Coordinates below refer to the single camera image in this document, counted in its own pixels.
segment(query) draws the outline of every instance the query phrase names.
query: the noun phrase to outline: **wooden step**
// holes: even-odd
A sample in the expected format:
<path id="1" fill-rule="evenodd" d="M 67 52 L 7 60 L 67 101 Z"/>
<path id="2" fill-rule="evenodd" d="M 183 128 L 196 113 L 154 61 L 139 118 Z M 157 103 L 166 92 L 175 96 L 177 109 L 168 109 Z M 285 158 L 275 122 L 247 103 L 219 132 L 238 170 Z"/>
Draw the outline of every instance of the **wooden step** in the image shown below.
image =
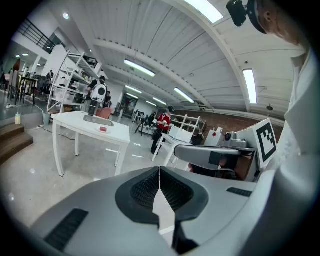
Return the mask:
<path id="1" fill-rule="evenodd" d="M 0 141 L 0 165 L 33 143 L 34 139 L 25 132 Z"/>
<path id="2" fill-rule="evenodd" d="M 25 132 L 25 127 L 22 124 L 15 123 L 0 127 L 0 143 Z"/>

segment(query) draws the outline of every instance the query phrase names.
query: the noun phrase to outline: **tiled floor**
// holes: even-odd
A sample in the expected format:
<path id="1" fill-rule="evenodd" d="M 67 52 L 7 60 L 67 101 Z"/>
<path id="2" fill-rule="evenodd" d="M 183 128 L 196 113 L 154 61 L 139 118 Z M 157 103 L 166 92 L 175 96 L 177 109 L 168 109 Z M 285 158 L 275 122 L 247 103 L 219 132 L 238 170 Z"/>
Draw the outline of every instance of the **tiled floor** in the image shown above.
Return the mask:
<path id="1" fill-rule="evenodd" d="M 131 120 L 122 118 L 120 122 L 132 128 Z M 122 173 L 163 165 L 167 156 L 162 148 L 152 162 L 151 136 L 135 134 L 136 127 L 137 124 L 134 124 L 131 129 Z M 52 130 L 51 125 L 45 128 Z M 75 141 L 60 136 L 61 158 L 65 170 L 64 177 L 60 177 L 55 163 L 52 134 L 42 128 L 26 132 L 33 137 L 34 144 L 0 166 L 0 184 L 8 208 L 28 227 L 46 210 L 84 185 L 115 175 L 114 162 L 117 155 L 106 149 L 116 151 L 117 145 L 81 135 L 80 156 L 75 156 Z M 70 139 L 75 138 L 74 132 L 66 128 L 61 129 L 61 134 Z M 175 165 L 171 162 L 168 164 L 171 167 Z M 176 168 L 184 170 L 186 165 L 186 162 L 179 160 Z M 160 230 L 174 225 L 174 212 L 161 192 L 156 196 L 153 211 L 160 216 Z M 172 232 L 163 236 L 167 241 L 170 237 Z"/>

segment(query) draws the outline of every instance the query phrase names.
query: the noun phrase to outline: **floor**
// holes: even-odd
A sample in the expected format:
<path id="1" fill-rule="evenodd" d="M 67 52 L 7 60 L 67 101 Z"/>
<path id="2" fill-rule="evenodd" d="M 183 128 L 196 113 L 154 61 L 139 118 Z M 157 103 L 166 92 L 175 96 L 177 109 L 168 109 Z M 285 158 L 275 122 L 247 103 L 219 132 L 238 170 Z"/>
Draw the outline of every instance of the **floor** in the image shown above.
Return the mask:
<path id="1" fill-rule="evenodd" d="M 14 107 L 6 108 L 8 104 L 13 105 Z M 41 109 L 43 111 L 47 110 L 47 103 L 45 100 L 37 97 L 35 99 L 35 104 L 36 106 L 33 105 L 31 97 L 25 96 L 24 102 L 23 100 L 21 102 L 17 101 L 15 105 L 14 100 L 11 101 L 8 99 L 8 92 L 5 94 L 4 90 L 0 90 L 0 121 L 15 117 L 17 112 L 19 112 L 21 115 L 27 115 L 41 113 Z"/>
<path id="2" fill-rule="evenodd" d="M 120 123 L 130 127 L 130 144 L 126 151 L 121 173 L 138 169 L 160 166 L 167 156 L 162 148 L 152 162 L 150 135 L 135 134 L 137 124 L 126 117 Z M 80 156 L 75 156 L 75 133 L 62 128 L 59 143 L 65 175 L 60 177 L 52 145 L 52 125 L 27 130 L 33 137 L 33 145 L 25 148 L 0 166 L 0 184 L 2 196 L 8 208 L 18 220 L 30 227 L 46 210 L 60 202 L 79 188 L 100 179 L 113 177 L 116 168 L 114 162 L 118 146 L 80 136 Z M 169 162 L 168 166 L 184 170 L 186 162 Z M 160 217 L 160 233 L 170 244 L 175 214 L 159 190 L 154 202 L 153 212 Z"/>

